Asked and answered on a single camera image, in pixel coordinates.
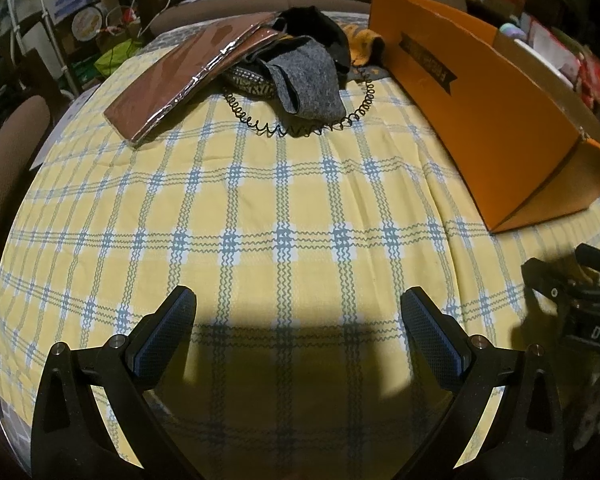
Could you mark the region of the grey felt cloth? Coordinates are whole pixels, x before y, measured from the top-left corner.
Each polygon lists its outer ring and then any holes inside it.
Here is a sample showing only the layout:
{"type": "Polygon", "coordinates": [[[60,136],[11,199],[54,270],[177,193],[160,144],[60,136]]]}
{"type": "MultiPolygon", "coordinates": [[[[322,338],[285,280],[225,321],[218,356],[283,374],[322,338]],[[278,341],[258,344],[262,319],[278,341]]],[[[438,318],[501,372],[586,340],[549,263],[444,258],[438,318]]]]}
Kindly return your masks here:
{"type": "Polygon", "coordinates": [[[308,122],[333,124],[346,116],[335,62],[309,36],[277,41],[258,55],[286,113],[308,122]]]}

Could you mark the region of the black patterned headband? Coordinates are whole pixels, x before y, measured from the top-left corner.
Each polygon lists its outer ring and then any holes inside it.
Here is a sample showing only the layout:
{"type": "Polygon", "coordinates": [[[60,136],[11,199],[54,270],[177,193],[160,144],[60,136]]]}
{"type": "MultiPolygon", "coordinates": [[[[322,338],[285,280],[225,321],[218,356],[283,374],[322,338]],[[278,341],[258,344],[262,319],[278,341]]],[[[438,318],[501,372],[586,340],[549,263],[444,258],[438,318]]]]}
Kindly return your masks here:
{"type": "Polygon", "coordinates": [[[275,55],[290,52],[312,39],[332,58],[339,87],[344,87],[351,68],[349,40],[334,20],[316,6],[291,8],[277,15],[273,28],[280,32],[280,36],[272,44],[248,54],[223,73],[228,86],[246,96],[266,100],[275,98],[277,89],[274,80],[261,61],[271,61],[275,55]]]}

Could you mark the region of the orange cardboard box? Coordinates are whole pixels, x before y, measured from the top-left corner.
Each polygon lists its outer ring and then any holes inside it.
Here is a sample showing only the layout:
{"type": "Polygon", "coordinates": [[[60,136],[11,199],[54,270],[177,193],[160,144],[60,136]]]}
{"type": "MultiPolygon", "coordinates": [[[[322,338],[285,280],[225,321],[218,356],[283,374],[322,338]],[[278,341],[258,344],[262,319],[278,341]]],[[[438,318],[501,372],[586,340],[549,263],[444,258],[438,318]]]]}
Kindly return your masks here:
{"type": "Polygon", "coordinates": [[[600,121],[514,40],[434,0],[372,0],[370,28],[490,232],[573,214],[600,197],[600,121]]]}

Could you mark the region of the yellow plaid tablecloth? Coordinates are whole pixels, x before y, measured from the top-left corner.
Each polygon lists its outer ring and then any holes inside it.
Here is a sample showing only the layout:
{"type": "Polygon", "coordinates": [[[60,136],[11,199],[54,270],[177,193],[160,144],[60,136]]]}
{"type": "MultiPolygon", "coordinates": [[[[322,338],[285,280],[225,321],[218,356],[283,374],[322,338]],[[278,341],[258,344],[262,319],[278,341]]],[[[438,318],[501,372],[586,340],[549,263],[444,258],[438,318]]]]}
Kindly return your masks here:
{"type": "Polygon", "coordinates": [[[513,347],[531,318],[521,265],[600,247],[600,202],[490,234],[388,78],[340,131],[262,136],[208,88],[129,148],[104,111],[157,58],[126,61],[76,114],[6,240],[0,398],[23,460],[52,344],[100,346],[185,285],[195,325],[148,400],[205,477],[391,478],[445,400],[408,348],[402,292],[513,347]]]}

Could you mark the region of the brown chair backrest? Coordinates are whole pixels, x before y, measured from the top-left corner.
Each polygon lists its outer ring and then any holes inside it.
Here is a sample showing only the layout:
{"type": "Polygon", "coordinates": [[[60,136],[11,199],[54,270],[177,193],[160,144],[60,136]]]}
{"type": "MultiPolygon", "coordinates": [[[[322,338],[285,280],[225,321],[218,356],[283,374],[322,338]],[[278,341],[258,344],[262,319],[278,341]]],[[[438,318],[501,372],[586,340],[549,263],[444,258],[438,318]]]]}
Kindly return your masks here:
{"type": "Polygon", "coordinates": [[[0,234],[5,229],[17,188],[50,128],[50,108],[42,96],[31,96],[0,129],[0,234]]]}

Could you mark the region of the green bag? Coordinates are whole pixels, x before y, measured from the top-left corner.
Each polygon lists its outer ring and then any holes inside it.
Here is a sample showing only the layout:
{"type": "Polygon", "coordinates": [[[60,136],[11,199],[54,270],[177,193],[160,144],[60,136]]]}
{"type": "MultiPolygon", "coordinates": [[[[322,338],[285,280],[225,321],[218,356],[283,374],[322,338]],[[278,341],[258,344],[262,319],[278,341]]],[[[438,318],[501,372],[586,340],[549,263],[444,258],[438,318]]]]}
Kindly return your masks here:
{"type": "Polygon", "coordinates": [[[126,60],[140,50],[140,44],[132,39],[123,41],[103,53],[95,62],[96,70],[105,78],[113,74],[126,60]]]}

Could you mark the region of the round tin with label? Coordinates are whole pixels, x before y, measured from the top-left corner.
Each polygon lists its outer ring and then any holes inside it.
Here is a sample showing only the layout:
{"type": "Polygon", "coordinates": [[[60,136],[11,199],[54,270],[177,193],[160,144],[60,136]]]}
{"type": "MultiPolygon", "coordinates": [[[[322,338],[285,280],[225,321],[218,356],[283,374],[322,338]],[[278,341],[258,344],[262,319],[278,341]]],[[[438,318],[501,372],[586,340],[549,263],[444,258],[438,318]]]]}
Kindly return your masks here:
{"type": "Polygon", "coordinates": [[[104,17],[97,6],[86,6],[74,14],[71,22],[73,37],[79,42],[91,41],[102,30],[104,17]]]}

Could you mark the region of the white metal rack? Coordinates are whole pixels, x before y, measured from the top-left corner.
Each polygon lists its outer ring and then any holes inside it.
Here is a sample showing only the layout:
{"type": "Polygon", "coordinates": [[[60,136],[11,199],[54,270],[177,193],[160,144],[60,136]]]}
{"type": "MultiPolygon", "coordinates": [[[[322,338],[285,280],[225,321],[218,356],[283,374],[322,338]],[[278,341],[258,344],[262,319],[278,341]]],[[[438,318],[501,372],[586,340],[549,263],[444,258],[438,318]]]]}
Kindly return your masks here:
{"type": "Polygon", "coordinates": [[[41,26],[44,30],[46,40],[52,48],[56,62],[59,65],[59,80],[66,86],[60,87],[60,93],[73,102],[80,94],[81,87],[76,81],[73,70],[69,67],[65,50],[61,47],[55,25],[50,16],[50,10],[46,6],[45,0],[38,0],[38,8],[25,18],[20,18],[17,14],[16,0],[5,0],[7,16],[9,19],[8,33],[8,58],[13,66],[16,66],[20,58],[24,58],[29,48],[24,42],[26,36],[36,26],[41,26]]]}

